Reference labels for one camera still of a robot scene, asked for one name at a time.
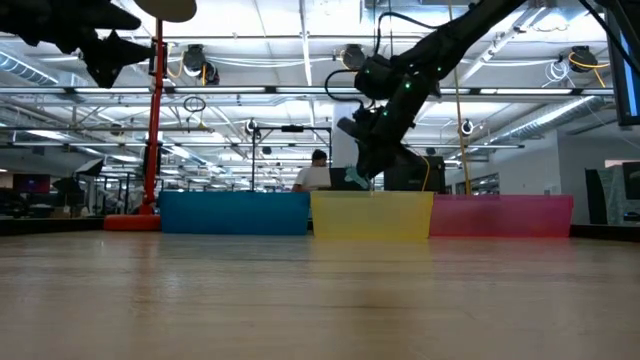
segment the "red base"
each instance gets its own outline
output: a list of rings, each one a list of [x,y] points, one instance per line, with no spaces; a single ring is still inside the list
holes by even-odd
[[[109,215],[104,219],[107,231],[160,231],[160,215]]]

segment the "red pole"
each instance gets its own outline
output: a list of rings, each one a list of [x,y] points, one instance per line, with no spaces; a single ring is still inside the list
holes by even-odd
[[[151,116],[149,117],[149,151],[147,152],[147,173],[144,177],[144,201],[140,206],[141,215],[153,213],[155,203],[156,159],[158,158],[158,125],[160,122],[160,101],[162,99],[162,79],[164,78],[164,44],[162,42],[162,20],[156,19],[156,78],[151,95]]]

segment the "wooden surface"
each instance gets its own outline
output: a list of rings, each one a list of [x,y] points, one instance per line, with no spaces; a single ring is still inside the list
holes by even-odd
[[[640,246],[0,238],[0,358],[640,358]]]

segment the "person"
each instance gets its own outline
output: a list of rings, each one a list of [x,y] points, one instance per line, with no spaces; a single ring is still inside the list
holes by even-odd
[[[327,153],[316,149],[311,155],[311,167],[300,170],[293,183],[292,192],[307,192],[330,187],[331,180],[327,167]]]

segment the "yellow bin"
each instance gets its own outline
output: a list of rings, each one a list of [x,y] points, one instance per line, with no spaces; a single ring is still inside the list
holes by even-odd
[[[314,191],[313,232],[322,240],[426,240],[433,193]]]

